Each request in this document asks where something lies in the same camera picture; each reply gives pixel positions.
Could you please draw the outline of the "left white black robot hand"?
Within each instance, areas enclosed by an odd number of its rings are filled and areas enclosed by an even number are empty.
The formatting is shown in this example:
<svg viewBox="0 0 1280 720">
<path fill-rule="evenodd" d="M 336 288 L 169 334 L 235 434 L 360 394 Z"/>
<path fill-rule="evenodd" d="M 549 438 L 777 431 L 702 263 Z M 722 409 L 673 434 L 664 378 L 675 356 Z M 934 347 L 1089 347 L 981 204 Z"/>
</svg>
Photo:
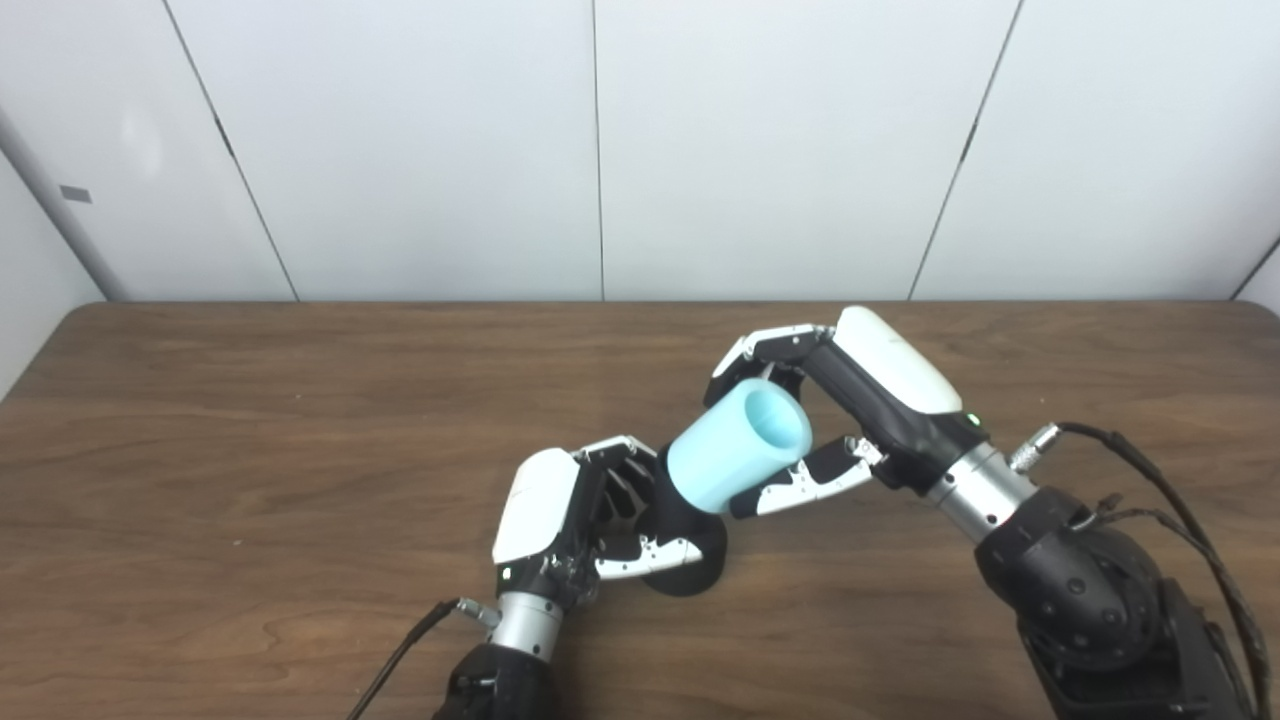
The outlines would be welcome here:
<svg viewBox="0 0 1280 720">
<path fill-rule="evenodd" d="M 632 436 L 547 448 L 517 469 L 492 548 L 495 596 L 571 610 L 604 582 L 689 597 L 722 577 L 727 530 L 675 488 L 666 452 Z"/>
</svg>

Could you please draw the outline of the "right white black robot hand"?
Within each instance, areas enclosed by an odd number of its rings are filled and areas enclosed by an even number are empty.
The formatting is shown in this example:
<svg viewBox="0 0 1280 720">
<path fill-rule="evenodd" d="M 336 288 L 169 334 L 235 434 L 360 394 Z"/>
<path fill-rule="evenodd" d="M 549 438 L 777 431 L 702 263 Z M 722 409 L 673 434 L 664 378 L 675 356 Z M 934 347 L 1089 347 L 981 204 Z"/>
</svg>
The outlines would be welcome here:
<svg viewBox="0 0 1280 720">
<path fill-rule="evenodd" d="M 810 450 L 733 496 L 728 511 L 736 519 L 815 502 L 873 479 L 925 495 L 989 443 L 952 384 L 869 307 L 844 309 L 835 325 L 785 325 L 737 338 L 710 375 L 705 406 L 751 378 L 791 398 L 810 380 L 860 434 Z"/>
</svg>

